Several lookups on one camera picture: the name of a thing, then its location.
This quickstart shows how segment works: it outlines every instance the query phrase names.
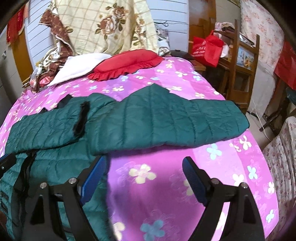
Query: floral quilt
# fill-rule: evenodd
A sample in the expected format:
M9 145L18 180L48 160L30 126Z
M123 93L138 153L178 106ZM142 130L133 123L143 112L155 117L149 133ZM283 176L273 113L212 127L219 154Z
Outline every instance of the floral quilt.
M296 117L286 119L280 134L263 150L274 183L269 184L268 192L276 190L279 203L279 222L268 237L274 240L284 226L296 201Z
M24 115L48 110L67 94L103 93L118 101L153 83L186 99L224 100L192 65L167 57L158 66L134 74L96 82L86 77L33 94L27 90L16 101L0 128L0 156L11 126ZM210 177L238 186L247 182L262 219L265 236L279 220L275 185L268 165L249 130L241 136L198 148L161 146L112 153L107 194L110 222L121 241L188 241L204 207L198 203L182 171L182 160L191 156ZM227 218L225 204L213 240L219 240Z
M144 48L158 53L150 9L143 0L52 0L77 54L114 55Z

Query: white wall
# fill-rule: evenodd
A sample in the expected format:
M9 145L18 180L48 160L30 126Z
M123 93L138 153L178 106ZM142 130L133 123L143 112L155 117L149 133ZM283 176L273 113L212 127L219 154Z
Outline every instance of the white wall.
M241 9L237 5L227 0L216 0L217 22L231 22L234 24L235 19L241 21L241 18Z
M188 51L189 10L188 1L193 0L147 0L155 22L168 21L169 26L159 27L169 31L171 50Z
M29 19L25 22L26 40L32 66L53 48L53 38L48 27L38 25L50 0L30 0ZM156 22L168 21L170 48L188 50L189 14L188 0L147 0L152 18Z
M25 33L32 66L35 66L36 62L40 61L46 52L54 47L50 29L44 25L38 25L49 3L50 0L30 0L29 18L25 21Z

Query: pink floral bedspread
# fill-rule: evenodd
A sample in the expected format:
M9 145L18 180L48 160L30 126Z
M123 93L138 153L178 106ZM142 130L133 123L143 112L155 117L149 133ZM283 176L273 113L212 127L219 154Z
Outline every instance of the pink floral bedspread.
M0 128L0 155L11 126L24 115L43 107L56 107L67 94L102 93L120 101L152 83L186 99L224 98L186 60L169 57L155 68L141 69L114 80L95 82L80 78L50 87L38 94L26 91L11 108ZM267 163L246 130L241 136L198 148L157 147L112 154L107 197L118 240L187 241L204 211L185 175L182 160L191 156L199 168L224 184L247 182L255 197L268 236L278 222L278 203ZM213 240L219 240L229 205L225 205Z

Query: red bag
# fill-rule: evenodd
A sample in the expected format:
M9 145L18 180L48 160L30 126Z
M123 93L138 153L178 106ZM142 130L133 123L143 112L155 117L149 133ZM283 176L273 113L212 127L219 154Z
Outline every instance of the red bag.
M193 37L191 55L203 65L217 67L224 42L213 33L214 31L206 39Z

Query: wooden door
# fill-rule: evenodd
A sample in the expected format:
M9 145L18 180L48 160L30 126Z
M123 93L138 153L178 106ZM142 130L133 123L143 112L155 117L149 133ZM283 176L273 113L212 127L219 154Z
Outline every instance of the wooden door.
M191 53L193 37L205 38L215 28L216 0L188 0L189 46Z

